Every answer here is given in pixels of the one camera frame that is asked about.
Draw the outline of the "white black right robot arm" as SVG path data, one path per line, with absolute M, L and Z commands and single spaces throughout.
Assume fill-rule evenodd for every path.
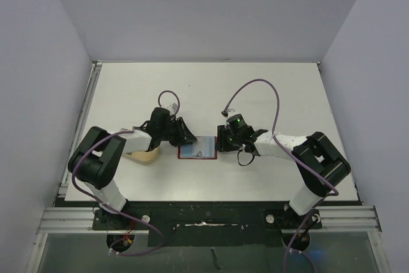
M 218 152 L 245 152 L 252 158 L 272 156 L 296 163 L 304 184 L 284 212 L 285 221 L 291 227 L 305 223 L 307 213 L 321 200 L 331 194 L 338 195 L 336 185 L 351 173 L 348 161 L 322 132 L 287 136 L 267 129 L 254 130 L 233 109 L 223 111 L 222 115 L 226 123 L 217 127 Z

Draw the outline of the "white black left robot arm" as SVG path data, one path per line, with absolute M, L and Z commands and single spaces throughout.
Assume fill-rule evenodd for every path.
M 130 221 L 130 212 L 124 208 L 127 199 L 114 181 L 121 157 L 152 152 L 164 141 L 174 147 L 197 141 L 183 118 L 170 108 L 156 107 L 142 125 L 115 133 L 93 126 L 68 161 L 72 185 L 96 200 L 108 212 L 107 221 L 122 229 Z

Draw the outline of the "red leather card holder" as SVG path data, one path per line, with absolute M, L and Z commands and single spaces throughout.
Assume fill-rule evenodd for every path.
M 178 148 L 179 159 L 217 160 L 215 136 L 198 136 L 197 141 Z

